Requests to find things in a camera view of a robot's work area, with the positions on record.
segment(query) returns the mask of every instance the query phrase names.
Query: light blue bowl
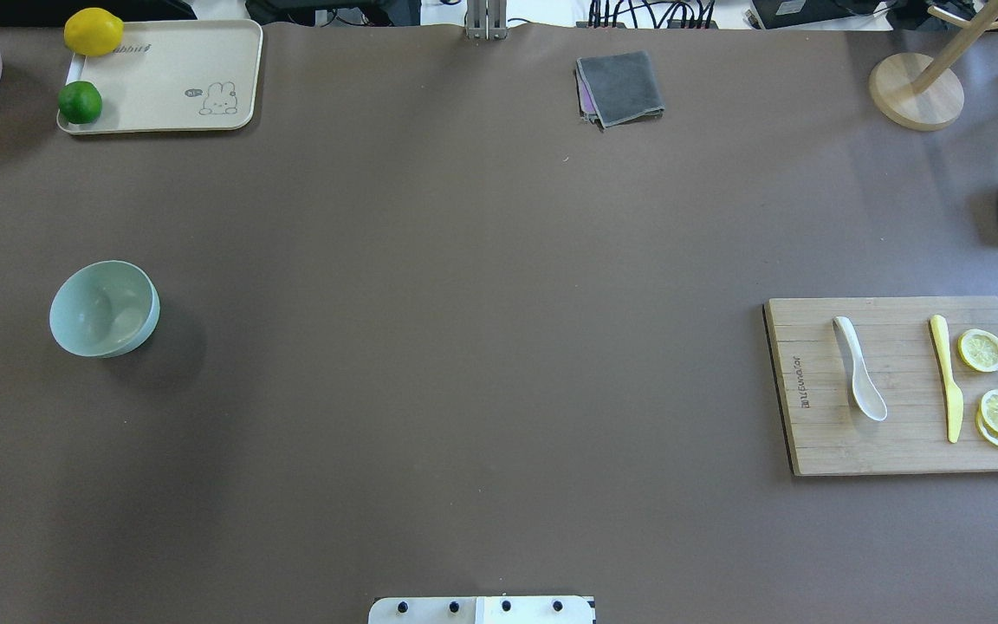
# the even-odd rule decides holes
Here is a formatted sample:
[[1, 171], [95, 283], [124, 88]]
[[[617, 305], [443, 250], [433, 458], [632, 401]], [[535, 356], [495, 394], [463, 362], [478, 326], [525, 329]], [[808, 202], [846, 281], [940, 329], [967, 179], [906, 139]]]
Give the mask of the light blue bowl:
[[49, 309], [56, 343], [83, 358], [113, 358], [141, 347], [158, 319], [159, 296], [149, 276], [121, 260], [76, 271]]

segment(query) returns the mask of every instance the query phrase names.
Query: ceramic spoon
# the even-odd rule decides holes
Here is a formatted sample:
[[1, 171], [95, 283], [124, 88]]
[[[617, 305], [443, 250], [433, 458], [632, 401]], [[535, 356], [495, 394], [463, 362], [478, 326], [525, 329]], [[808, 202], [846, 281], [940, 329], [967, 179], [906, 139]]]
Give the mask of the ceramic spoon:
[[834, 317], [834, 327], [842, 330], [846, 344], [849, 345], [849, 354], [852, 356], [852, 397], [856, 400], [860, 411], [864, 412], [868, 418], [874, 419], [874, 421], [883, 421], [883, 419], [888, 418], [888, 406], [868, 376], [868, 368], [865, 367], [865, 357], [860, 352], [857, 332], [852, 328], [849, 319], [844, 316]]

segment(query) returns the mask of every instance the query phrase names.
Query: knife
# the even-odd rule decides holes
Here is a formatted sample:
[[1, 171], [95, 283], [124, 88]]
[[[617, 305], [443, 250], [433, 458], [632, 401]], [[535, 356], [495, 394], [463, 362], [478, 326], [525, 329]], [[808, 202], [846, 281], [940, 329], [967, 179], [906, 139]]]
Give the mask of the knife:
[[946, 433], [951, 443], [962, 435], [962, 412], [965, 398], [962, 389], [954, 380], [954, 367], [949, 359], [949, 325], [942, 315], [930, 317], [930, 335], [934, 337], [934, 349], [938, 352], [938, 365], [942, 367], [942, 386], [946, 388]]

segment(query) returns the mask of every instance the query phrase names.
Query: folded towel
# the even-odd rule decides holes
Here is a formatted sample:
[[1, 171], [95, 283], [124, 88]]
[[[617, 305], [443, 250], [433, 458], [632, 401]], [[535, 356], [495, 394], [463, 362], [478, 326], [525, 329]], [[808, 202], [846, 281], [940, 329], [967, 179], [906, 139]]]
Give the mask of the folded towel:
[[575, 67], [580, 110], [585, 119], [612, 127], [664, 112], [648, 52], [586, 56], [577, 59]]

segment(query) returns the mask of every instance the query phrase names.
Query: wooden cutting board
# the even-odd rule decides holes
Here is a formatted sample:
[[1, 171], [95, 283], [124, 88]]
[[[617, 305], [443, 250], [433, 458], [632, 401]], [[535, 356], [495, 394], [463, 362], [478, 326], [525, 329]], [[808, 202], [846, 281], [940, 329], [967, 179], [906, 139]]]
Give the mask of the wooden cutting board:
[[[854, 324], [868, 373], [888, 404], [883, 422], [860, 413], [849, 392], [852, 363], [833, 322], [839, 315]], [[962, 436], [955, 444], [946, 439], [932, 315], [949, 323], [954, 378], [965, 394]], [[772, 299], [765, 304], [765, 323], [795, 474], [998, 471], [998, 446], [975, 429], [975, 409], [985, 392], [998, 387], [998, 371], [971, 370], [956, 348], [957, 337], [970, 328], [998, 336], [998, 297]]]

